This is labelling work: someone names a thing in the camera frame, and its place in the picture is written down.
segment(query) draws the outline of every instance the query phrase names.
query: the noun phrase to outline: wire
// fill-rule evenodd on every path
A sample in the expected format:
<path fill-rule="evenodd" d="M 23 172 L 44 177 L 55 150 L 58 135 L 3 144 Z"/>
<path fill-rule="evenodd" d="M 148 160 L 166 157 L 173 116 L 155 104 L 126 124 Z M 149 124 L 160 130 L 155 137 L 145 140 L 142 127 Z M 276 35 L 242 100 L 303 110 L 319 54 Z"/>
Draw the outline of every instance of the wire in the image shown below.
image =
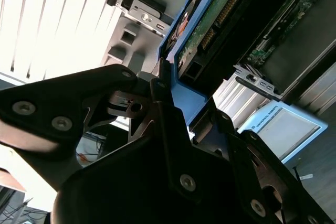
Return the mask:
<path fill-rule="evenodd" d="M 12 207 L 11 205 L 7 205 L 8 207 L 12 208 L 13 210 L 17 210 L 14 207 Z M 31 210 L 24 210 L 24 212 L 28 212 L 29 213 L 34 213 L 34 214 L 46 214 L 45 211 L 42 210 L 38 210 L 38 209 L 31 209 Z"/>
<path fill-rule="evenodd" d="M 99 134 L 96 134 L 96 133 L 93 133 L 93 132 L 89 132 L 89 131 L 85 132 L 84 135 L 85 134 L 88 134 L 91 137 L 94 137 L 95 139 L 97 139 L 97 138 L 100 139 L 100 140 L 105 140 L 106 139 L 105 136 L 102 136 L 102 135 L 99 135 Z"/>
<path fill-rule="evenodd" d="M 90 161 L 88 160 L 86 157 L 85 157 L 85 154 L 81 154 L 81 153 L 77 153 L 76 152 L 76 156 L 79 156 L 79 158 L 85 160 L 86 162 L 89 162 L 89 163 L 93 163 L 94 161 Z"/>
<path fill-rule="evenodd" d="M 32 216 L 30 216 L 29 214 L 26 214 L 25 216 L 28 216 L 30 219 L 32 219 L 32 220 L 42 220 L 43 218 L 45 218 L 46 217 L 46 215 L 47 214 L 43 214 L 43 216 L 42 217 L 40 217 L 40 218 L 35 218 L 35 217 L 32 217 Z"/>
<path fill-rule="evenodd" d="M 10 206 L 11 208 L 13 208 L 14 210 L 8 213 L 9 216 L 7 216 L 7 215 L 5 215 L 5 214 L 3 213 L 3 214 L 6 216 L 6 218 L 5 218 L 4 220 L 2 220 L 2 221 L 0 222 L 0 224 L 4 223 L 4 222 L 5 222 L 6 220 L 8 220 L 8 219 L 11 219 L 11 218 L 13 217 L 13 214 L 14 214 L 14 213 L 18 212 L 22 207 L 26 206 L 32 199 L 33 199 L 33 198 L 30 198 L 30 199 L 26 200 L 25 202 L 23 202 L 23 203 L 22 203 L 20 206 L 18 206 L 17 208 L 14 208 L 14 207 L 8 205 L 8 206 Z"/>
<path fill-rule="evenodd" d="M 98 154 L 84 154 L 84 153 L 76 153 L 77 156 L 82 155 L 82 156 L 98 156 Z"/>
<path fill-rule="evenodd" d="M 98 147 L 98 139 L 96 139 L 96 151 L 99 153 L 100 152 L 100 149 L 101 149 L 101 143 L 100 143 L 100 146 Z"/>

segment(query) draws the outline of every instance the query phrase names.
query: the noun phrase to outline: floor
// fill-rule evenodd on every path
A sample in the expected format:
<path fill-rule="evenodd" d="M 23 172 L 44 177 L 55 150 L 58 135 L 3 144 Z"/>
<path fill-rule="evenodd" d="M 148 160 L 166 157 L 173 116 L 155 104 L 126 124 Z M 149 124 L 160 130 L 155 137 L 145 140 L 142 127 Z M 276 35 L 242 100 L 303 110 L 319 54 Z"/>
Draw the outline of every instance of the floor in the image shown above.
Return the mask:
<path fill-rule="evenodd" d="M 300 176 L 313 174 L 302 184 L 329 217 L 336 221 L 336 103 L 321 115 L 321 119 L 329 124 L 328 128 L 286 166 L 291 171 L 297 166 Z"/>

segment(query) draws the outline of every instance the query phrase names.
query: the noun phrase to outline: gray plastic panel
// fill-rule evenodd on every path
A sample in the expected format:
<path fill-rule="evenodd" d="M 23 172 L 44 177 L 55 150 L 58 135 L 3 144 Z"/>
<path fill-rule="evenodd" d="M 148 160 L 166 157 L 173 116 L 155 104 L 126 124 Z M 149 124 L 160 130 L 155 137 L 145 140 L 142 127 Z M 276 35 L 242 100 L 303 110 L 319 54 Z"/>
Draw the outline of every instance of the gray plastic panel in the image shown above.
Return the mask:
<path fill-rule="evenodd" d="M 137 30 L 136 33 L 133 33 L 136 36 L 131 44 L 122 40 L 124 32 L 130 31 L 130 27 Z M 118 20 L 101 64 L 110 64 L 108 52 L 112 47 L 116 47 L 126 52 L 122 61 L 124 66 L 131 67 L 135 73 L 139 71 L 151 72 L 156 64 L 156 50 L 161 40 L 162 37 L 159 35 L 122 16 Z"/>

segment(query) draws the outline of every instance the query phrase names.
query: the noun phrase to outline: bracket hole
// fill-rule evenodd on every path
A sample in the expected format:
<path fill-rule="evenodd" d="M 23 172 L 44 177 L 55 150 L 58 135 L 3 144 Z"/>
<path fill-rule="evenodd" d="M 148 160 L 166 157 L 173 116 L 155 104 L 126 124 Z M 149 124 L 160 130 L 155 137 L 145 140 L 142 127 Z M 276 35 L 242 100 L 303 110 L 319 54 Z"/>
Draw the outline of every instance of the bracket hole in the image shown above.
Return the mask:
<path fill-rule="evenodd" d="M 140 103 L 135 103 L 131 106 L 132 112 L 139 112 L 142 109 L 142 105 Z"/>
<path fill-rule="evenodd" d="M 282 208 L 282 198 L 280 193 L 272 186 L 268 185 L 262 189 L 264 194 L 265 201 L 271 211 L 276 213 Z"/>
<path fill-rule="evenodd" d="M 121 41 L 131 46 L 135 40 L 135 36 L 128 31 L 124 31 L 123 35 L 121 36 Z"/>

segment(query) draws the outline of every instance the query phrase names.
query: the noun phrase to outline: cable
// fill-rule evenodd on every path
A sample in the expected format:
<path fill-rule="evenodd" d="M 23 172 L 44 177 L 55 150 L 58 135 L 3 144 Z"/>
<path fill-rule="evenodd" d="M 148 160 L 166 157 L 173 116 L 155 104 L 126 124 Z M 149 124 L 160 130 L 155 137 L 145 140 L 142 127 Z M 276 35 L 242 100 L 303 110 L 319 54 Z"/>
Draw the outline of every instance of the cable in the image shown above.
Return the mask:
<path fill-rule="evenodd" d="M 76 156 L 79 156 L 81 159 L 85 160 L 86 162 L 93 163 L 94 161 L 90 161 L 85 157 L 85 154 L 77 153 Z"/>
<path fill-rule="evenodd" d="M 84 154 L 84 153 L 76 153 L 77 156 L 83 155 L 83 156 L 98 156 L 98 154 Z"/>
<path fill-rule="evenodd" d="M 11 221 L 11 224 L 16 224 L 19 218 L 23 215 L 24 210 L 26 209 L 28 203 L 24 202 L 23 206 L 18 210 L 17 214 L 15 215 L 14 219 Z"/>
<path fill-rule="evenodd" d="M 12 208 L 13 210 L 16 210 L 14 207 L 12 207 L 11 205 L 8 205 L 8 207 Z M 33 213 L 33 214 L 46 214 L 45 211 L 42 211 L 42 210 L 38 210 L 38 209 L 32 209 L 32 210 L 25 210 L 24 212 L 26 212 L 24 215 L 27 215 L 27 214 L 30 214 L 30 213 Z"/>
<path fill-rule="evenodd" d="M 96 151 L 99 153 L 101 149 L 102 144 L 100 143 L 100 146 L 98 147 L 98 139 L 96 139 Z"/>
<path fill-rule="evenodd" d="M 93 132 L 87 131 L 87 132 L 84 133 L 84 135 L 86 135 L 86 134 L 90 135 L 91 137 L 93 137 L 95 139 L 97 139 L 97 138 L 100 139 L 100 140 L 105 140 L 106 139 L 105 136 L 102 136 L 102 135 L 99 135 L 99 134 L 96 134 L 96 133 L 93 133 Z"/>
<path fill-rule="evenodd" d="M 42 217 L 40 217 L 40 218 L 35 218 L 35 217 L 32 217 L 32 216 L 30 216 L 29 214 L 26 214 L 26 216 L 28 216 L 30 219 L 32 219 L 32 220 L 42 220 L 43 218 L 45 218 L 46 217 L 46 214 L 43 214 L 43 216 Z"/>
<path fill-rule="evenodd" d="M 18 206 L 17 208 L 13 208 L 12 206 L 10 206 L 10 207 L 13 208 L 14 210 L 11 211 L 11 212 L 9 212 L 9 213 L 8 213 L 9 216 L 6 216 L 6 218 L 5 218 L 4 220 L 2 220 L 2 221 L 0 222 L 0 224 L 4 223 L 4 222 L 5 222 L 6 220 L 8 220 L 8 219 L 11 219 L 11 217 L 13 217 L 13 214 L 14 214 L 14 213 L 18 212 L 21 208 L 25 207 L 25 206 L 26 206 L 32 199 L 33 199 L 33 198 L 30 198 L 30 199 L 26 200 L 25 202 L 23 202 L 23 203 L 22 203 L 20 206 Z"/>

